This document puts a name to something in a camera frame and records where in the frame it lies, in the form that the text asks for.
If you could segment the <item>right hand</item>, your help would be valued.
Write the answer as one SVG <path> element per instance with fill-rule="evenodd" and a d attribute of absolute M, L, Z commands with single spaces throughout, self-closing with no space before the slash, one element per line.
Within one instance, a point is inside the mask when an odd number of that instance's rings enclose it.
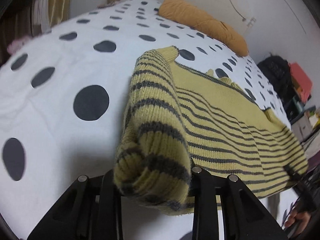
<path fill-rule="evenodd" d="M 298 213 L 296 209 L 293 209 L 287 219 L 287 221 L 284 223 L 285 227 L 288 228 L 292 224 L 294 224 L 296 221 L 298 221 L 298 228 L 296 228 L 295 233 L 293 234 L 293 237 L 298 236 L 301 234 L 305 228 L 307 227 L 309 221 L 310 221 L 311 215 L 308 212 L 301 212 Z"/>

